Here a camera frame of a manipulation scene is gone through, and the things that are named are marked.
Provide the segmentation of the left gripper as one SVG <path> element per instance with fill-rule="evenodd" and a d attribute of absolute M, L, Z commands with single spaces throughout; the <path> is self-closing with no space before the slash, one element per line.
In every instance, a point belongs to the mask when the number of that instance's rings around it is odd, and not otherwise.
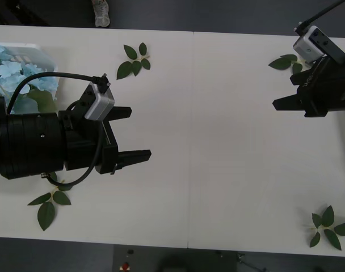
<path fill-rule="evenodd" d="M 98 173 L 112 173 L 118 168 L 146 162 L 152 153 L 150 150 L 135 150 L 119 152 L 117 141 L 109 121 L 129 118 L 130 107 L 113 107 L 103 121 L 102 150 L 96 163 Z M 99 125 L 94 121 L 83 121 L 79 130 L 65 132 L 66 153 L 64 165 L 67 171 L 87 168 L 95 155 L 98 142 Z"/>

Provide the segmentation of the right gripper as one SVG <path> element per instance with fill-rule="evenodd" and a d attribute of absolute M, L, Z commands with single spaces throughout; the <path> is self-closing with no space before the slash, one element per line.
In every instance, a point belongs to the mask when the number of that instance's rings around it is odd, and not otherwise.
<path fill-rule="evenodd" d="M 312 68 L 291 75 L 295 95 L 273 101 L 277 111 L 305 111 L 307 117 L 324 117 L 328 112 L 345 111 L 345 62 L 323 57 Z"/>

